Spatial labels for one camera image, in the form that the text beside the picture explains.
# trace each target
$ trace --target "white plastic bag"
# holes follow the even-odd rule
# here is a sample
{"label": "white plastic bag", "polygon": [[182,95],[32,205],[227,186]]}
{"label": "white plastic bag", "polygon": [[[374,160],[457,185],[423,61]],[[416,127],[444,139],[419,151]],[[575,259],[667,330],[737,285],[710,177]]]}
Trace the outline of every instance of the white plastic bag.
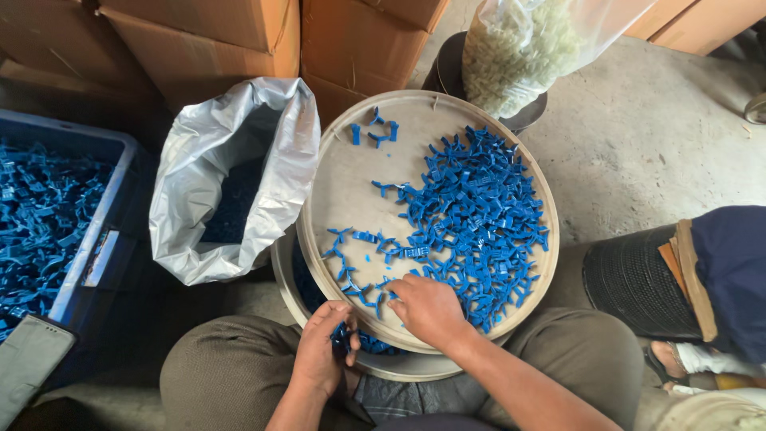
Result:
{"label": "white plastic bag", "polygon": [[[275,131],[273,142],[265,142],[270,133],[263,130]],[[162,148],[149,210],[154,260],[185,285],[247,274],[298,218],[319,164],[320,137],[314,95],[299,78],[259,77],[185,107]],[[200,242],[229,170],[264,156],[242,243]]]}
{"label": "white plastic bag", "polygon": [[510,118],[591,63],[656,0],[485,0],[463,49],[468,101]]}

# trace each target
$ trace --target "blue plastic crate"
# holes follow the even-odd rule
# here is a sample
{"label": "blue plastic crate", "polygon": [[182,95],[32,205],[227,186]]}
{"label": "blue plastic crate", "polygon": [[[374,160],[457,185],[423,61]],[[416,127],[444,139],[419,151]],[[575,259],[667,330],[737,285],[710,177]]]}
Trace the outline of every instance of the blue plastic crate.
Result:
{"label": "blue plastic crate", "polygon": [[0,135],[15,146],[40,143],[115,166],[47,315],[75,332],[81,347],[97,350],[140,314],[140,293],[157,270],[147,226],[157,160],[124,133],[7,110],[0,110]]}

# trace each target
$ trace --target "white plastic scrap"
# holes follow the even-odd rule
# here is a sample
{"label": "white plastic scrap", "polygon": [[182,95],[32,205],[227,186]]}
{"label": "white plastic scrap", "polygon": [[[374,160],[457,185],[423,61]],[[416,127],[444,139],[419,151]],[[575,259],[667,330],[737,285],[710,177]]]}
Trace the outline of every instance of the white plastic scrap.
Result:
{"label": "white plastic scrap", "polygon": [[473,17],[463,49],[468,101],[494,117],[513,117],[557,77],[577,67],[585,40],[570,0],[488,0]]}

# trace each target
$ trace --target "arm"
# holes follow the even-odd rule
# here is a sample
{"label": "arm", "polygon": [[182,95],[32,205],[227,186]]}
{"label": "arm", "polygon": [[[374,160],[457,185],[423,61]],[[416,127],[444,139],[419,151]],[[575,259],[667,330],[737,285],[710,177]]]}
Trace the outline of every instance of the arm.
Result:
{"label": "arm", "polygon": [[463,317],[449,285],[407,274],[388,286],[388,302],[415,337],[476,378],[521,429],[619,430],[566,388],[482,337]]}
{"label": "arm", "polygon": [[[340,322],[356,329],[351,305],[343,301],[327,301],[306,322],[298,344],[293,376],[271,416],[267,431],[299,431],[319,428],[319,418],[325,403],[335,392],[341,373],[341,364],[332,356],[330,335]],[[359,335],[351,336],[351,353],[345,358],[349,367],[356,361],[361,347]]]}

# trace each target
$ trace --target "hand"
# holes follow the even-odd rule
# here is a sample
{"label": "hand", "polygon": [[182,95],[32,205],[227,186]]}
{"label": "hand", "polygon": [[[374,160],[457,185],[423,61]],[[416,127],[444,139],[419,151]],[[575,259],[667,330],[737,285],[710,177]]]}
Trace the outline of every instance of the hand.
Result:
{"label": "hand", "polygon": [[[352,306],[344,301],[327,301],[317,308],[306,322],[298,343],[291,387],[317,393],[325,396],[326,400],[335,392],[343,370],[332,355],[330,336],[343,321],[351,330],[356,329]],[[351,336],[351,353],[345,357],[346,365],[354,365],[356,352],[361,346],[359,335],[354,333]]]}
{"label": "hand", "polygon": [[406,274],[386,285],[399,298],[388,302],[415,337],[445,353],[454,341],[476,334],[463,316],[455,291],[428,277]]}

